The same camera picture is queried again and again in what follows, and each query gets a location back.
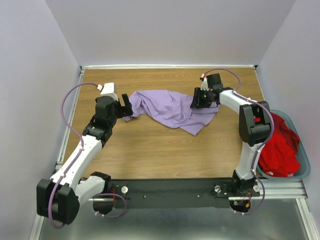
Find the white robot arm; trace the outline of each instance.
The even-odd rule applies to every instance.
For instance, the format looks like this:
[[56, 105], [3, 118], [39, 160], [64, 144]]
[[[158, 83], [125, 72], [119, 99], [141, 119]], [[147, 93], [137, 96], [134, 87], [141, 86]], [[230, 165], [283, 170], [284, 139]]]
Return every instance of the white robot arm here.
[[194, 89], [191, 108], [209, 108], [212, 102], [231, 108], [239, 115], [239, 135], [242, 139], [242, 151], [238, 166], [233, 172], [231, 188], [233, 194], [246, 192], [256, 184], [258, 159], [264, 147], [262, 145], [271, 134], [271, 119], [266, 101], [252, 101], [230, 87], [224, 87], [219, 73], [200, 78], [201, 87]]
[[106, 83], [100, 90], [100, 97], [95, 100], [95, 114], [82, 133], [83, 147], [80, 141], [68, 160], [50, 180], [41, 179], [37, 184], [37, 213], [41, 216], [48, 217], [51, 211], [54, 220], [70, 224], [75, 219], [80, 205], [97, 194], [108, 193], [111, 189], [111, 177], [100, 172], [94, 172], [79, 184], [88, 164], [111, 137], [117, 119], [133, 114], [126, 94], [122, 95], [125, 105], [121, 106], [113, 82]]

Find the white backdrop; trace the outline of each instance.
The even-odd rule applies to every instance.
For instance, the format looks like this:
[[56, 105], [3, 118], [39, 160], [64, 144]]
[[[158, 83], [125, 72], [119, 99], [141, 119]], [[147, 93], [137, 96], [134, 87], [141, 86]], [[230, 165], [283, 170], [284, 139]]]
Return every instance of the white backdrop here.
[[320, 2], [297, 0], [257, 68], [270, 106], [293, 120], [308, 155], [307, 204], [320, 230]]
[[65, 129], [60, 104], [79, 66], [44, 0], [3, 2], [0, 32], [0, 240], [27, 240], [36, 185], [52, 174]]
[[259, 64], [295, 0], [46, 0], [76, 60]]

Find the purple shirt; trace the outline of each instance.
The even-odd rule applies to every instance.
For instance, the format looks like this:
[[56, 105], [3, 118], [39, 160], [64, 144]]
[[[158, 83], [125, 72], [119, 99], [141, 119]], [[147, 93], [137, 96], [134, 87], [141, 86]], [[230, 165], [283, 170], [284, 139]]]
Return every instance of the purple shirt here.
[[219, 111], [219, 106], [213, 103], [210, 108], [191, 109], [192, 100], [193, 97], [175, 91], [135, 91], [129, 98], [133, 115], [123, 119], [130, 121], [140, 114], [148, 114], [169, 128], [181, 128], [195, 136], [211, 122]]

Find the wire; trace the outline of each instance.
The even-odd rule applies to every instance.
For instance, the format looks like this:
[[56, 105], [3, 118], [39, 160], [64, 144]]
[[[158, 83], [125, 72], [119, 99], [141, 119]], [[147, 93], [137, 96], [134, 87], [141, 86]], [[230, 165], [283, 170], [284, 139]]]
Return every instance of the wire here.
[[124, 208], [122, 210], [122, 212], [120, 212], [118, 215], [114, 215], [114, 216], [108, 216], [108, 215], [104, 215], [104, 214], [101, 214], [100, 212], [96, 211], [95, 214], [96, 215], [99, 215], [103, 218], [106, 218], [106, 219], [116, 219], [116, 218], [119, 218], [121, 217], [123, 214], [125, 214], [126, 210], [127, 210], [127, 201], [125, 200], [125, 198], [119, 194], [116, 194], [116, 193], [100, 193], [100, 194], [97, 194], [95, 195], [96, 197], [103, 197], [103, 196], [113, 196], [113, 197], [118, 197], [120, 198], [123, 203], [124, 203]]
[[[83, 85], [93, 85], [95, 86], [96, 88], [98, 87], [98, 84], [96, 83], [93, 83], [93, 82], [84, 82], [84, 83], [80, 83], [76, 86], [74, 86], [73, 88], [71, 88], [67, 94], [64, 96], [63, 100], [62, 100], [62, 104], [61, 104], [61, 107], [60, 107], [60, 113], [61, 113], [61, 117], [62, 117], [62, 120], [64, 122], [64, 124], [71, 130], [73, 131], [79, 138], [80, 138], [80, 141], [81, 141], [81, 149], [79, 150], [79, 152], [77, 153], [77, 155], [74, 157], [74, 159], [71, 161], [71, 163], [69, 164], [69, 166], [67, 166], [63, 172], [63, 175], [65, 176], [67, 174], [67, 172], [69, 171], [69, 169], [72, 167], [72, 165], [76, 162], [76, 160], [79, 158], [80, 154], [82, 153], [82, 149], [84, 148], [84, 140], [82, 138], [82, 136], [80, 135], [79, 132], [77, 132], [69, 123], [68, 121], [66, 120], [65, 118], [65, 114], [64, 114], [64, 106], [65, 106], [65, 102], [68, 98], [68, 96], [72, 93], [73, 90], [75, 90], [76, 88], [80, 87], [80, 86], [83, 86]], [[61, 229], [63, 228], [63, 226], [65, 225], [64, 223], [62, 225], [57, 225], [55, 222], [54, 222], [54, 219], [53, 219], [53, 216], [52, 216], [52, 204], [53, 204], [53, 201], [54, 201], [54, 197], [55, 197], [55, 193], [58, 189], [58, 186], [59, 184], [61, 183], [62, 179], [64, 178], [64, 176], [61, 176], [58, 181], [55, 183], [55, 185], [53, 186], [53, 189], [52, 189], [52, 192], [50, 194], [50, 197], [49, 197], [49, 204], [48, 204], [48, 218], [49, 218], [49, 221], [52, 225], [52, 227], [54, 227], [55, 229]]]
[[247, 196], [244, 196], [241, 200], [239, 200], [239, 201], [238, 201], [238, 204], [239, 204], [239, 203], [242, 203], [242, 202], [245, 200], [246, 197], [247, 197]]
[[[115, 189], [112, 189], [112, 191], [111, 191], [113, 194], [116, 194], [116, 190]], [[116, 196], [113, 196], [113, 204], [112, 204], [112, 206], [113, 207], [115, 207], [115, 205], [116, 205]]]
[[206, 71], [206, 72], [204, 73], [204, 78], [206, 77], [206, 75], [207, 75], [208, 73], [210, 73], [210, 72], [212, 72], [212, 71], [216, 71], [216, 70], [227, 71], [227, 72], [231, 73], [232, 75], [234, 75], [234, 76], [236, 77], [236, 79], [238, 80], [239, 85], [238, 85], [235, 89], [233, 89], [232, 94], [235, 95], [235, 96], [237, 96], [238, 98], [244, 100], [244, 101], [247, 101], [247, 102], [249, 102], [249, 103], [251, 103], [251, 104], [257, 105], [258, 107], [262, 108], [262, 109], [268, 114], [268, 116], [269, 116], [269, 118], [270, 118], [270, 128], [271, 128], [271, 129], [270, 129], [270, 134], [269, 134], [269, 136], [267, 137], [267, 139], [266, 139], [263, 143], [261, 143], [261, 144], [255, 149], [254, 154], [253, 154], [253, 159], [254, 159], [254, 161], [252, 161], [252, 164], [251, 164], [251, 167], [250, 167], [250, 170], [251, 170], [253, 176], [254, 176], [255, 179], [261, 184], [261, 187], [262, 187], [262, 199], [261, 199], [261, 201], [259, 202], [258, 206], [256, 206], [252, 211], [249, 211], [249, 212], [239, 212], [239, 213], [242, 214], [242, 215], [253, 214], [255, 211], [257, 211], [257, 210], [261, 207], [261, 205], [263, 204], [263, 202], [264, 202], [264, 200], [265, 200], [265, 197], [266, 197], [266, 189], [265, 189], [265, 186], [264, 186], [263, 182], [261, 181], [261, 179], [257, 176], [256, 170], [255, 170], [255, 166], [257, 166], [258, 161], [259, 161], [259, 159], [257, 158], [258, 153], [261, 151], [261, 148], [271, 139], [271, 137], [272, 137], [273, 134], [274, 134], [274, 131], [275, 131], [274, 119], [273, 119], [270, 111], [269, 111], [268, 109], [266, 109], [263, 105], [261, 105], [260, 103], [258, 103], [258, 102], [256, 102], [256, 101], [253, 101], [253, 100], [251, 100], [251, 99], [249, 99], [249, 98], [247, 98], [247, 97], [245, 97], [245, 96], [242, 96], [242, 95], [240, 95], [239, 93], [236, 92], [236, 90], [241, 87], [242, 83], [241, 83], [241, 80], [240, 80], [240, 78], [238, 77], [238, 75], [235, 74], [233, 71], [231, 71], [231, 70], [229, 70], [229, 69], [226, 69], [226, 68], [214, 68], [214, 69], [211, 69], [211, 70]]
[[249, 195], [250, 195], [250, 199], [249, 199], [249, 203], [251, 202], [251, 199], [252, 199], [252, 194], [251, 192], [249, 191]]

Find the wood grain surface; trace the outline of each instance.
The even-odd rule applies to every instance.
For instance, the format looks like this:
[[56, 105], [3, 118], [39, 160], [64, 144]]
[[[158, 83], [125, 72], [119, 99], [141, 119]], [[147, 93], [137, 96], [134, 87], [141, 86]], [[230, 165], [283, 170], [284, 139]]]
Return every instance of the wood grain surface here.
[[[206, 69], [104, 69], [85, 70], [83, 82], [103, 85], [114, 82], [117, 95], [140, 90], [169, 90], [193, 96], [200, 87], [199, 77]], [[263, 96], [252, 68], [232, 68], [242, 80], [238, 92], [254, 100]], [[225, 87], [235, 88], [237, 79], [222, 70]], [[99, 92], [93, 86], [82, 86], [72, 126], [82, 133], [95, 113], [95, 98]], [[94, 171], [111, 175], [113, 179], [204, 178], [231, 177], [238, 165], [242, 142], [238, 134], [239, 116], [221, 106], [211, 123], [197, 136], [184, 130], [170, 129], [148, 115], [125, 122], [118, 119], [113, 135], [91, 161], [84, 173]], [[71, 132], [65, 160], [79, 142]]]

